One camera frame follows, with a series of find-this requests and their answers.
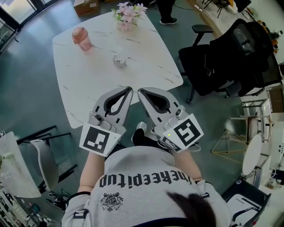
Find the desk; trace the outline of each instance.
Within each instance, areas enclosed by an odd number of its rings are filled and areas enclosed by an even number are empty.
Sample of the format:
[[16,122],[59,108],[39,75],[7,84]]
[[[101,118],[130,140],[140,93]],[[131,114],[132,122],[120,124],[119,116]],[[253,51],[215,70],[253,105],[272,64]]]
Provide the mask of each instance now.
[[262,143],[260,135],[255,135],[250,141],[247,151],[245,152],[245,158],[242,168],[244,175],[250,174],[257,165],[261,154],[261,146]]
[[[71,33],[85,27],[94,47],[83,52],[73,43]],[[126,68],[113,63],[122,49]],[[77,24],[53,39],[54,63],[64,108],[72,128],[88,122],[98,98],[120,86],[134,90],[155,87],[169,90],[183,83],[178,68],[157,30],[147,16],[138,20],[133,31],[119,31],[112,12]]]
[[3,156],[6,153],[13,153],[14,158],[2,161],[0,173],[2,179],[2,175],[5,175],[4,180],[1,179],[3,185],[14,196],[22,198],[41,197],[13,132],[9,132],[0,138],[0,155]]

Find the sleeve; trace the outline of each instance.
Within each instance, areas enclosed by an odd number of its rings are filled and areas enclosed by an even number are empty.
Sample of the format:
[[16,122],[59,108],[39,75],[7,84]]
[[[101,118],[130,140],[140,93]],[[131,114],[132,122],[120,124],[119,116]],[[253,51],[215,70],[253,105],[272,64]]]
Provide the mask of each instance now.
[[217,221],[217,227],[228,227],[231,224],[232,214],[227,203],[215,190],[214,186],[205,180],[197,182],[200,196],[207,200],[212,207]]
[[85,204],[91,198],[90,192],[78,192],[67,200],[65,214],[62,218],[62,227],[72,226],[71,223],[74,219],[75,212],[85,208]]

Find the dark green floor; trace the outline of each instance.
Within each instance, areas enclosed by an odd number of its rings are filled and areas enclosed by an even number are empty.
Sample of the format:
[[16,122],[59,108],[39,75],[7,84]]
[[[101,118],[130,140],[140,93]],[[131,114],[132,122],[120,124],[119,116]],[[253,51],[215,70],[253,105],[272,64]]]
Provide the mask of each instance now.
[[[117,3],[101,3],[101,13],[109,12]],[[177,0],[176,5],[189,8],[183,0]],[[178,18],[173,26],[159,24],[158,10],[149,9],[148,16],[164,40],[172,57],[177,59],[178,50],[191,46],[196,34],[191,26],[201,23],[198,12],[183,10],[174,7],[172,16]],[[79,138],[82,128],[72,129],[62,104],[55,73],[52,39],[64,30],[87,20],[78,18],[72,0],[61,0],[48,8],[35,19],[29,22],[19,33],[19,43],[11,42],[0,56],[0,130],[13,131],[15,135],[23,137],[33,132],[57,125],[52,131],[53,135],[71,132],[72,136],[62,137],[51,141],[51,148],[56,157],[61,172],[78,164],[72,176],[61,182],[56,192],[64,188],[69,193],[78,189],[79,178],[84,167],[87,152],[79,149]],[[213,39],[206,34],[201,43],[208,43]],[[210,150],[224,131],[225,122],[229,116],[243,113],[239,98],[224,99],[222,94],[211,94],[205,97],[195,95],[190,105],[184,103],[187,99],[191,85],[187,78],[184,84],[171,92],[189,113],[194,113],[204,136],[199,140],[202,150],[193,153],[193,157],[200,166],[205,179],[211,182],[222,193],[239,176],[241,165],[221,157],[212,155]],[[122,138],[122,144],[131,146],[130,137],[138,122],[146,120],[142,106],[136,103],[131,106],[125,126],[127,133]],[[244,129],[238,125],[237,131]],[[30,165],[28,146],[20,146],[21,152]],[[31,173],[37,183],[41,178],[37,176],[30,166]],[[36,203],[41,212],[60,222],[63,213],[61,210],[49,207],[44,193],[41,198],[25,200],[26,203]]]

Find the gray sweatshirt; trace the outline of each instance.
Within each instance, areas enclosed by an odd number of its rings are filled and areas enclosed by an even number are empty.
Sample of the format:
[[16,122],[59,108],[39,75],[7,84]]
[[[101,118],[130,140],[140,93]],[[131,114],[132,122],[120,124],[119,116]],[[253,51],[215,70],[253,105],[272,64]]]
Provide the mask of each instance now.
[[120,150],[106,160],[105,175],[92,193],[80,192],[69,199],[62,226],[131,227],[147,222],[184,226],[182,210],[166,192],[203,196],[213,208],[217,226],[230,225],[227,204],[211,184],[204,180],[196,184],[174,166],[169,153],[139,146]]

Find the pink water bottle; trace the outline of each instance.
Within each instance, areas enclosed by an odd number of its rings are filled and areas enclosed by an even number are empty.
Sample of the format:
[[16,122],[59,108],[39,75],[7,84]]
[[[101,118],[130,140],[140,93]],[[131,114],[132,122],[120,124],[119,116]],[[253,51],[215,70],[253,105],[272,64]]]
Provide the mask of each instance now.
[[84,27],[78,27],[72,32],[72,39],[78,44],[82,51],[88,51],[92,48],[92,43],[88,36],[88,31]]

